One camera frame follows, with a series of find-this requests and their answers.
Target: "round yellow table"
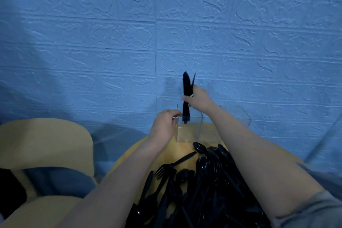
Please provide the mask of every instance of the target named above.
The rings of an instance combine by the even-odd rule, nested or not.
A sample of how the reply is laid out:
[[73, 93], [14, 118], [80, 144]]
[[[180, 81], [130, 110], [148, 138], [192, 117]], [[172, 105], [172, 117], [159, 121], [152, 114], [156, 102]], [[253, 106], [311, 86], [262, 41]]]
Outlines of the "round yellow table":
[[[115, 168], [117, 168], [124, 160], [126, 160], [126, 158], [128, 156], [130, 156], [130, 154], [132, 152], [134, 152], [134, 150], [136, 148], [138, 148], [138, 146], [147, 139], [147, 137], [143, 138], [142, 140], [138, 141], [137, 143], [135, 143], [134, 145], [132, 145], [115, 163], [115, 165], [111, 168], [111, 170], [109, 171], [112, 172]], [[206, 147], [209, 146], [217, 146], [217, 144], [214, 143], [202, 143], [203, 145], [205, 145]], [[137, 192], [136, 196], [135, 196], [135, 200], [134, 202], [137, 204], [139, 202], [141, 193], [143, 191], [143, 187], [144, 184], [146, 182], [147, 176], [150, 173], [151, 170], [153, 170], [154, 172], [156, 172], [156, 170], [163, 164], [170, 164], [172, 162], [175, 162], [177, 160], [179, 160], [180, 158], [182, 158], [183, 156], [191, 153], [195, 151], [194, 146], [191, 142], [182, 142], [182, 141], [177, 141], [176, 140], [176, 136], [174, 135], [173, 138], [171, 139], [171, 141], [167, 144], [167, 146], [165, 147], [165, 149], [163, 150], [163, 152], [156, 158], [156, 160], [152, 163], [152, 166], [150, 167], [149, 171], [146, 173], [146, 176], [143, 180], [143, 182], [140, 185], [139, 191]], [[294, 156], [293, 154], [289, 153], [288, 151], [286, 151], [288, 156], [296, 162], [300, 162], [302, 163], [302, 161], [297, 158], [296, 156]], [[189, 170], [196, 170], [196, 160], [198, 159], [200, 155], [197, 154], [195, 156], [193, 156], [192, 158], [190, 158], [187, 161], [184, 161], [183, 163], [177, 165], [175, 167], [175, 169], [177, 169], [177, 171], [182, 170], [182, 169], [189, 169]], [[156, 180], [153, 179], [152, 183], [151, 183], [151, 187], [147, 193], [147, 195], [153, 193], [154, 191], [156, 191], [158, 185], [160, 183], [160, 180]], [[165, 187], [166, 185], [164, 185], [164, 187], [161, 190], [161, 193], [159, 193], [158, 195], [158, 202], [160, 202], [160, 199], [162, 197], [162, 195], [165, 192]], [[182, 185], [182, 190], [183, 192], [186, 191], [186, 184]], [[168, 208], [168, 213], [167, 213], [167, 217], [170, 216], [171, 213], [173, 213], [174, 211], [174, 205], [171, 204], [170, 207]]]

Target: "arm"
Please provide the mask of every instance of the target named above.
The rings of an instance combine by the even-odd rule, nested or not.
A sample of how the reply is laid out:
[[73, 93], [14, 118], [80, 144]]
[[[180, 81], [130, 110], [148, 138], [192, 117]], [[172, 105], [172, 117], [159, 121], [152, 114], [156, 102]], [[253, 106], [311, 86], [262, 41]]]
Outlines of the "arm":
[[211, 118], [269, 219], [289, 214], [323, 191], [320, 184], [284, 151], [242, 125], [198, 86], [194, 86], [193, 97], [184, 96], [183, 100]]
[[119, 228], [126, 221], [136, 192], [153, 161], [171, 140], [178, 110], [164, 110], [154, 120], [149, 137], [109, 174], [58, 225], [58, 228]]

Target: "person's right arm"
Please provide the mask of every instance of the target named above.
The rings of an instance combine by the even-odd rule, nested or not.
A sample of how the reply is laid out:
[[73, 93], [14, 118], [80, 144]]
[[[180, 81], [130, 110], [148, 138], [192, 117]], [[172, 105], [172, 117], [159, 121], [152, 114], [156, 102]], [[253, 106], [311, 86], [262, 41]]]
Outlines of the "person's right arm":
[[269, 219], [289, 214], [323, 191], [323, 187], [292, 161], [285, 151], [221, 109], [203, 89], [195, 85], [194, 96], [183, 96], [183, 100], [211, 118]]

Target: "gray shirt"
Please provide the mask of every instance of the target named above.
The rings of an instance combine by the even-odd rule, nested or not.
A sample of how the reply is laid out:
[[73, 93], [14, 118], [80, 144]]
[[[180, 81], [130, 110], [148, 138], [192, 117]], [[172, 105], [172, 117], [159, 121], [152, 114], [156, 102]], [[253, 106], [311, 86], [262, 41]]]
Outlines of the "gray shirt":
[[328, 191], [319, 192], [289, 215], [275, 218], [273, 227], [342, 227], [342, 202]]

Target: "chair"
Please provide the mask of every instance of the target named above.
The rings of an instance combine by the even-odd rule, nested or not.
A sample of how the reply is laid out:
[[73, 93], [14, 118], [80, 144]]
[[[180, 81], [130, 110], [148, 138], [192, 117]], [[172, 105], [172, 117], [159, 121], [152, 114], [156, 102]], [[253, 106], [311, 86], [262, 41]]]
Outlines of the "chair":
[[[55, 118], [0, 125], [0, 168], [18, 171], [53, 166], [94, 177], [93, 142], [84, 127]], [[72, 196], [36, 197], [21, 205], [0, 227], [55, 227], [81, 200]]]

